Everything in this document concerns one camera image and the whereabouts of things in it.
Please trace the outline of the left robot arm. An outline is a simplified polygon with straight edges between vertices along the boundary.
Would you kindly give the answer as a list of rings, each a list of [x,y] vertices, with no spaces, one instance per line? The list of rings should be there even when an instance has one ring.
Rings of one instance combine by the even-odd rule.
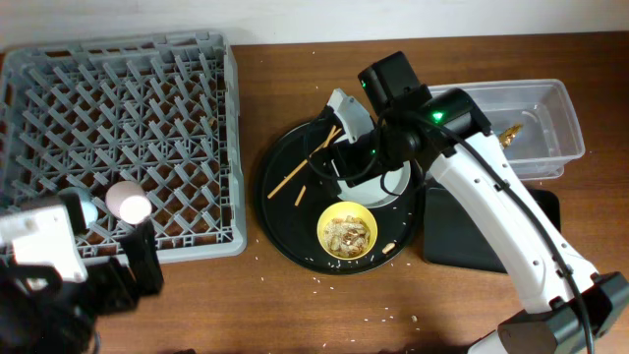
[[[1,351],[85,353],[101,316],[131,312],[161,292],[164,279],[147,220],[120,240],[128,263],[111,257],[64,281],[51,265],[1,265]]]

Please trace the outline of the wooden chopstick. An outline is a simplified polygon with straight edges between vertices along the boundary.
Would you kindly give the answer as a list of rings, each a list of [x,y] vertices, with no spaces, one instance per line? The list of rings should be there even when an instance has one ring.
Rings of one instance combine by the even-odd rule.
[[[338,134],[340,134],[342,132],[341,128],[337,128],[336,126],[333,126],[332,129],[330,130],[330,132],[328,133],[328,136],[325,138],[325,140],[318,146],[316,147],[313,151],[312,154],[314,154],[315,152],[319,151],[322,148],[326,148],[331,140],[333,138],[335,138]],[[284,179],[267,195],[268,199],[273,198],[302,168],[305,167],[305,165],[308,163],[308,161],[306,159],[304,159],[302,162],[300,162],[287,176],[284,177]]]
[[[301,188],[301,190],[300,190],[300,192],[299,192],[299,194],[298,194],[298,197],[297,197],[297,199],[296,199],[296,200],[295,200],[295,202],[294,202],[294,206],[295,206],[295,207],[298,207],[298,206],[299,206],[299,204],[301,203],[301,200],[302,200],[302,199],[303,199],[303,197],[304,197],[304,194],[305,194],[305,192],[306,192],[306,189],[307,189],[307,187],[306,187],[305,185],[304,185],[304,186],[302,186],[302,188]]]

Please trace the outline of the blue cup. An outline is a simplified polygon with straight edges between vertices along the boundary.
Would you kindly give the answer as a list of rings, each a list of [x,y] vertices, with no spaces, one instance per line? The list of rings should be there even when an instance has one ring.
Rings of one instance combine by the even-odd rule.
[[[58,194],[68,209],[73,224],[79,232],[86,232],[98,219],[98,209],[91,201],[91,195],[84,189],[69,187]]]

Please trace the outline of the brown snack wrapper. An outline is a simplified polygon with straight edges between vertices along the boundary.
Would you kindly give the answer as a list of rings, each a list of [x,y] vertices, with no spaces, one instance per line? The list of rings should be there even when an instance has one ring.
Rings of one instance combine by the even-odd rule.
[[[515,124],[498,135],[498,140],[502,149],[509,148],[514,142],[517,135],[522,131],[524,125]]]

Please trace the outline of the yellow bowl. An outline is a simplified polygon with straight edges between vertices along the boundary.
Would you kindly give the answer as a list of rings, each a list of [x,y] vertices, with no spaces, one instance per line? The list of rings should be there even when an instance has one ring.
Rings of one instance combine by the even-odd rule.
[[[373,248],[378,227],[366,207],[353,202],[339,202],[320,215],[316,234],[327,254],[338,260],[353,261]]]

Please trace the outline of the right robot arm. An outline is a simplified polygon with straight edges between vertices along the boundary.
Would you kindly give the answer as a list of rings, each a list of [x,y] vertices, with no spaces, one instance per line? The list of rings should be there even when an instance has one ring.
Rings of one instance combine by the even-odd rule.
[[[321,118],[347,139],[307,156],[319,176],[362,183],[414,161],[463,207],[511,277],[522,310],[474,353],[593,352],[628,305],[620,272],[602,274],[560,234],[507,161],[490,122],[460,88],[432,94],[396,52],[359,76],[369,104],[336,89]]]

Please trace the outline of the grey plate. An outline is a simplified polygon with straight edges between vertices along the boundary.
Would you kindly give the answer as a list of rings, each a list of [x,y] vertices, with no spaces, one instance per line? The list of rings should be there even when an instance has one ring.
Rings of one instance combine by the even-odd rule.
[[[345,134],[342,134],[339,139],[345,140],[347,138]],[[395,202],[407,190],[411,174],[410,162],[406,161],[397,169],[360,185],[352,187],[346,182],[336,181],[333,186],[336,188],[337,197],[341,201],[358,203],[367,208],[385,207]]]

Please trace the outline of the pink cup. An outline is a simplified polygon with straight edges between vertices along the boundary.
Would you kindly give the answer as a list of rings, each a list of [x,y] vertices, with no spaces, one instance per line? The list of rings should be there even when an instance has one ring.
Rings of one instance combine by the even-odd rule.
[[[147,220],[152,211],[143,188],[132,181],[112,185],[105,194],[105,204],[115,217],[132,225]]]

